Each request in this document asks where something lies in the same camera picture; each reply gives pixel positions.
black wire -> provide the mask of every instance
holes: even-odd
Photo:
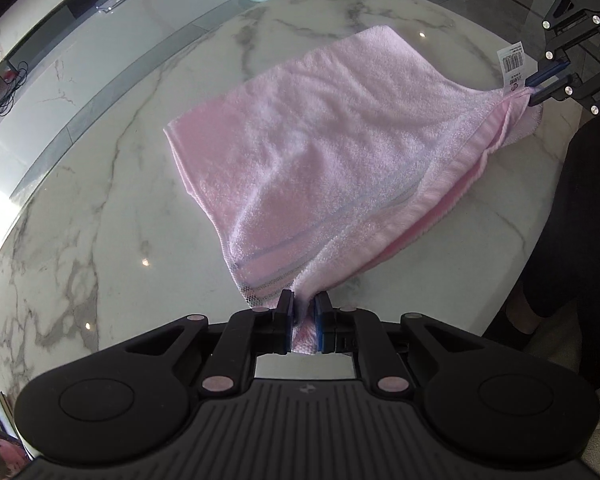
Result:
[[[8,89],[4,95],[0,98],[0,117],[4,117],[6,114],[11,112],[13,105],[15,104],[15,93],[21,88],[24,83],[27,82],[27,76],[29,75],[29,65],[26,61],[18,63],[18,71],[13,79],[7,83]]]

towel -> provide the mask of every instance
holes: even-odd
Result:
[[[291,288],[292,348],[314,352],[311,298],[446,214],[490,153],[538,126],[531,94],[460,86],[381,26],[284,62],[165,133],[247,302],[273,307]]]

white tag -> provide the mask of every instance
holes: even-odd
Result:
[[[525,85],[525,49],[522,42],[508,46],[498,51],[500,69],[504,79],[505,95]]]

marble table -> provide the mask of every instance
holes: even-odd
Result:
[[[279,62],[379,24],[462,85],[502,84],[496,51],[506,42],[425,0],[270,0],[229,20],[116,102],[23,209],[0,250],[0,390],[13,398],[52,367],[185,314],[220,322],[245,308],[162,128]],[[492,156],[416,243],[332,290],[334,306],[383,320],[416,310],[482,333],[538,239],[579,117],[573,102],[548,102],[535,135]]]

